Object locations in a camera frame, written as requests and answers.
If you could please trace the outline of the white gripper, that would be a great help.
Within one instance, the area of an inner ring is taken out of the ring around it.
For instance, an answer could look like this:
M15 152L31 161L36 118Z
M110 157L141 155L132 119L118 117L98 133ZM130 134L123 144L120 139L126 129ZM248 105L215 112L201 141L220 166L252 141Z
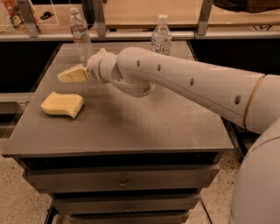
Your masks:
M59 81L63 83L86 82L89 80L90 75L94 81L104 83L100 75L100 64L106 53L105 48L100 48L97 54L91 56L87 61L87 68L82 64L73 66L57 75Z

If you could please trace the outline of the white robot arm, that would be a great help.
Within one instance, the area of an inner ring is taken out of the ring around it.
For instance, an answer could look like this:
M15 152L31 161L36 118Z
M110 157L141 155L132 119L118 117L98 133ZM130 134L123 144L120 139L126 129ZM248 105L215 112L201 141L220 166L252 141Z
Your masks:
M128 95L168 88L258 134L241 162L228 224L280 224L280 76L165 56L139 47L101 49L62 82L93 79Z

